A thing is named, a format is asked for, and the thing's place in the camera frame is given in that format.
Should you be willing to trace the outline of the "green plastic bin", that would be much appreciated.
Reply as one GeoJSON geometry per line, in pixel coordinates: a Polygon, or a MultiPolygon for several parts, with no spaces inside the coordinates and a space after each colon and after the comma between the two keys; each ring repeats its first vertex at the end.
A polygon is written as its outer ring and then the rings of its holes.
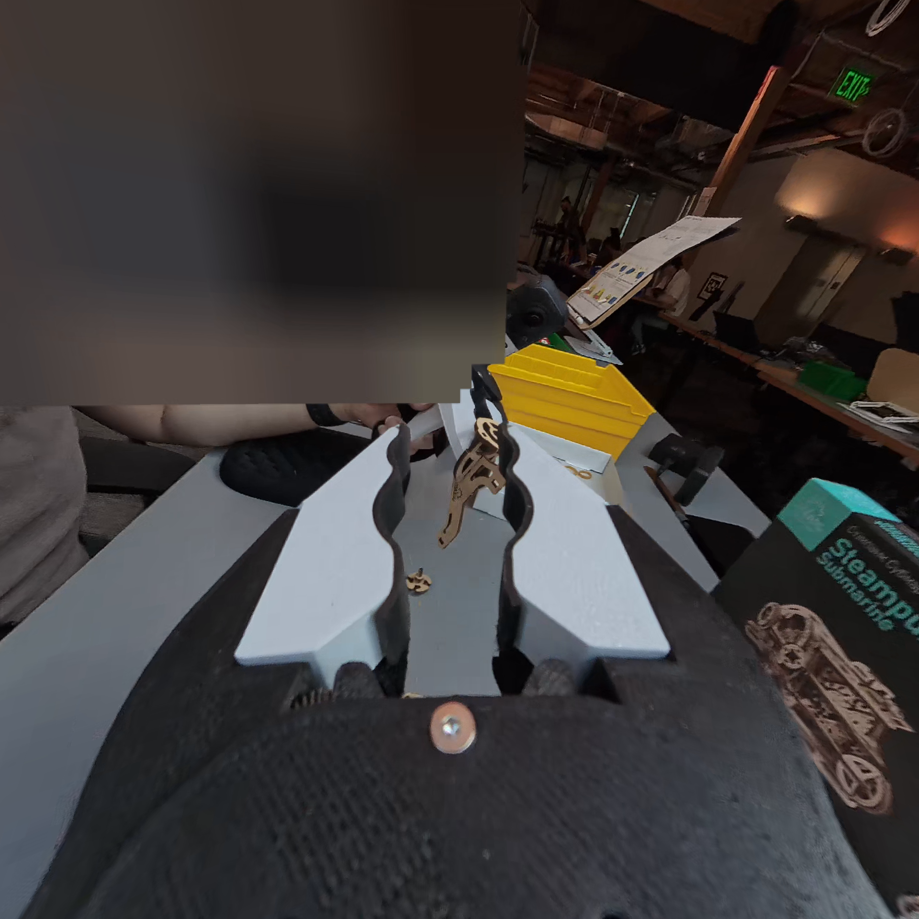
{"type": "Polygon", "coordinates": [[[843,403],[860,400],[867,390],[867,381],[853,370],[821,360],[803,366],[798,384],[843,403]]]}

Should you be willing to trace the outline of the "wooden lever model part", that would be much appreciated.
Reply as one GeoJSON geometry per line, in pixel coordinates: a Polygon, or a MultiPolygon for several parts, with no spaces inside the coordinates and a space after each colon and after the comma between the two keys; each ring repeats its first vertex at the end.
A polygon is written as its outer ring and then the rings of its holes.
{"type": "Polygon", "coordinates": [[[499,463],[499,427],[499,422],[490,418],[475,421],[470,446],[454,466],[448,516],[437,536],[442,549],[460,533],[465,510],[472,507],[481,490],[497,495],[504,488],[505,478],[499,463]]]}

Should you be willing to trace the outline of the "black teal model kit box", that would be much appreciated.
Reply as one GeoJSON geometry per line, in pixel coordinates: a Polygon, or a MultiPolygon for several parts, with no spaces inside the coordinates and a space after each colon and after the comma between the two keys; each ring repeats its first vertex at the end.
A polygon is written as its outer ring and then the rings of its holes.
{"type": "Polygon", "coordinates": [[[917,917],[917,532],[813,478],[713,596],[777,684],[880,896],[917,917]]]}

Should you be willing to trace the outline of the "pale wooden chair back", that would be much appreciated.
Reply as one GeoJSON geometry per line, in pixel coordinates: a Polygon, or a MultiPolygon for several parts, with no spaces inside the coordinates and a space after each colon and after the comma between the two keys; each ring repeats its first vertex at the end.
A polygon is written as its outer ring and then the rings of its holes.
{"type": "Polygon", "coordinates": [[[892,347],[883,350],[867,382],[866,400],[902,409],[918,417],[918,355],[892,347]]]}

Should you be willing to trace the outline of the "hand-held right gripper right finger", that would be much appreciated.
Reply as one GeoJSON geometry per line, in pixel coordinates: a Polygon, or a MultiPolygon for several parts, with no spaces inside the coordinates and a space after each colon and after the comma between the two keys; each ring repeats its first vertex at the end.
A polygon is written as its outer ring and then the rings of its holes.
{"type": "Polygon", "coordinates": [[[504,549],[500,656],[558,660],[588,672],[600,659],[662,660],[671,651],[612,516],[514,423],[499,428],[504,549]]]}

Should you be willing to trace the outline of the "long wooden workbench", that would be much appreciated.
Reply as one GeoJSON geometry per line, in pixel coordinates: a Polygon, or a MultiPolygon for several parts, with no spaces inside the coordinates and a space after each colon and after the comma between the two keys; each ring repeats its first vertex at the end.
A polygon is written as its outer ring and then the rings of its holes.
{"type": "Polygon", "coordinates": [[[853,415],[843,403],[827,396],[798,381],[798,372],[780,365],[778,361],[748,353],[722,342],[715,335],[702,330],[688,319],[666,314],[663,316],[668,324],[680,334],[690,337],[691,343],[686,347],[680,359],[674,363],[662,395],[656,401],[657,412],[664,414],[672,400],[687,383],[704,348],[712,349],[755,372],[756,377],[766,386],[772,387],[795,399],[811,409],[832,419],[843,426],[851,437],[861,438],[867,443],[880,445],[901,458],[903,465],[912,471],[918,468],[917,440],[893,432],[879,424],[869,422],[853,415]]]}

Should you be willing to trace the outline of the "person's left hand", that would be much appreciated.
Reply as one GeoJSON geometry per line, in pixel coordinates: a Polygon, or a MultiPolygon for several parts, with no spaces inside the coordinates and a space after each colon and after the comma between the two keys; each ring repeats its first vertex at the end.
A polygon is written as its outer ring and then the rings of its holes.
{"type": "Polygon", "coordinates": [[[403,409],[407,408],[408,417],[417,414],[411,405],[396,403],[334,403],[330,409],[340,420],[356,424],[370,431],[371,439],[380,437],[387,430],[407,425],[403,409]]]}

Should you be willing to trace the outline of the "tilted board with paper sheet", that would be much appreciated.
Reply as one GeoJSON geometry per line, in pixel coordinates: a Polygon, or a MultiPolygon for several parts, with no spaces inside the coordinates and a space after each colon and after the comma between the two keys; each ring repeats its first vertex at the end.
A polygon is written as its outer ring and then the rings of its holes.
{"type": "Polygon", "coordinates": [[[740,217],[689,215],[645,238],[568,297],[568,313],[574,326],[586,331],[601,325],[643,291],[672,259],[734,234],[740,223],[740,217]]]}

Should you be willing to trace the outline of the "grey door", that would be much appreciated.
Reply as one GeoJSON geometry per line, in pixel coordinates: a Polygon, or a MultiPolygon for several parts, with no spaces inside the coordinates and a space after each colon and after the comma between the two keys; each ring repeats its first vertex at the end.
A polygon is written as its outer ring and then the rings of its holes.
{"type": "Polygon", "coordinates": [[[842,239],[806,237],[754,319],[760,342],[777,347],[810,336],[866,255],[866,247],[842,239]]]}

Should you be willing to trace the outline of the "green exit sign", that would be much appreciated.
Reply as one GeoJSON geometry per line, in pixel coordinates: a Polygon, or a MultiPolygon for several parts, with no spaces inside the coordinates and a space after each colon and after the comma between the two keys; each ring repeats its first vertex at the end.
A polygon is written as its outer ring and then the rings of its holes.
{"type": "Polygon", "coordinates": [[[837,75],[828,98],[834,104],[856,109],[867,99],[878,81],[878,75],[860,66],[846,66],[837,75]]]}

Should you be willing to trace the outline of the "black padded wrist rest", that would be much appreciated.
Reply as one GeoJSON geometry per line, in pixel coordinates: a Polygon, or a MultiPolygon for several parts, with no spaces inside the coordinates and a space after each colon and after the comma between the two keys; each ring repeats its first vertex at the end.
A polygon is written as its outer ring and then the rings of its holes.
{"type": "Polygon", "coordinates": [[[230,490],[298,507],[369,445],[336,429],[316,429],[239,442],[227,448],[219,476],[230,490]]]}

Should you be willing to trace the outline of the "person's grey shirt torso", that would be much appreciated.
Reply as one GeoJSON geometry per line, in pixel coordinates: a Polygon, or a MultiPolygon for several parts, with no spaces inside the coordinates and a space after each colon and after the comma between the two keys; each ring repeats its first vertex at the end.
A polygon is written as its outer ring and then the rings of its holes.
{"type": "Polygon", "coordinates": [[[72,410],[1,408],[1,625],[17,626],[86,563],[86,465],[72,410]]]}

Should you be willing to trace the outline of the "person's left forearm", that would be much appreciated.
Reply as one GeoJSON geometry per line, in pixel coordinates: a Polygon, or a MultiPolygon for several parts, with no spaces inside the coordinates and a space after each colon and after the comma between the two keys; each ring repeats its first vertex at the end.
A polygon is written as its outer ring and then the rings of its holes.
{"type": "Polygon", "coordinates": [[[226,447],[316,428],[302,404],[111,405],[77,410],[131,440],[194,448],[226,447]]]}

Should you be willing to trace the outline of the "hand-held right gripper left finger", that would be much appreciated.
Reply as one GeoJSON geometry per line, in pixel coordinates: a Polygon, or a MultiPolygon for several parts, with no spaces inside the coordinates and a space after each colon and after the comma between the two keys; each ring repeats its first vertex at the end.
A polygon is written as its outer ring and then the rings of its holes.
{"type": "Polygon", "coordinates": [[[410,608],[394,535],[409,447],[406,425],[386,430],[302,503],[236,647],[238,664],[306,663],[319,679],[350,662],[399,666],[410,608]]]}

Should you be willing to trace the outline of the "yellow plastic bin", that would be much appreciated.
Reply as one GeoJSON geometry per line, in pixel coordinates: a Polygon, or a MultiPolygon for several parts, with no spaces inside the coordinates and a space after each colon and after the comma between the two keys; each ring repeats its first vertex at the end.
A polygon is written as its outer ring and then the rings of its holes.
{"type": "Polygon", "coordinates": [[[533,344],[491,364],[509,421],[618,459],[656,410],[614,366],[533,344]]]}

